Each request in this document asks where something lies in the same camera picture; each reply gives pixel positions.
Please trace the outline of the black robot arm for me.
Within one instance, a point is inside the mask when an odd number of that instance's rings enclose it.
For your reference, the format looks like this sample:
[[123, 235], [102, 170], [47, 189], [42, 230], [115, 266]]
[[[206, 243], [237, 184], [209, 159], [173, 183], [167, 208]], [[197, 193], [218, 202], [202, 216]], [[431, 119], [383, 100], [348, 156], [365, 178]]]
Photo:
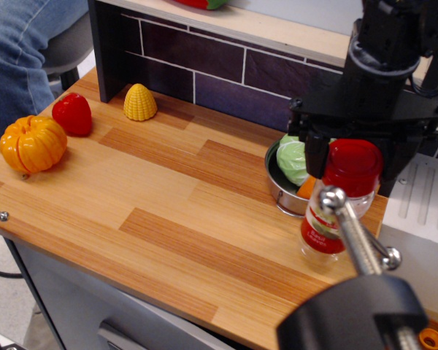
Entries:
[[395, 178], [438, 137], [438, 1], [365, 1], [342, 75], [291, 101], [288, 132], [305, 144], [307, 172], [322, 177], [331, 139], [363, 139]]

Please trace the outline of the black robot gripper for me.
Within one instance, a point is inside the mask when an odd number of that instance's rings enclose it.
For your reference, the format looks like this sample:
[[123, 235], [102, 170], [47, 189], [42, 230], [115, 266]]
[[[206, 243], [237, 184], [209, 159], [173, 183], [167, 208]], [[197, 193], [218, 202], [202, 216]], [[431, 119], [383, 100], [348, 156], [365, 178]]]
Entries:
[[421, 142], [437, 137], [438, 81], [418, 85], [416, 69], [347, 67], [292, 98], [288, 134], [305, 142], [307, 173], [323, 177], [330, 139], [367, 139], [380, 141], [382, 182], [395, 180]]

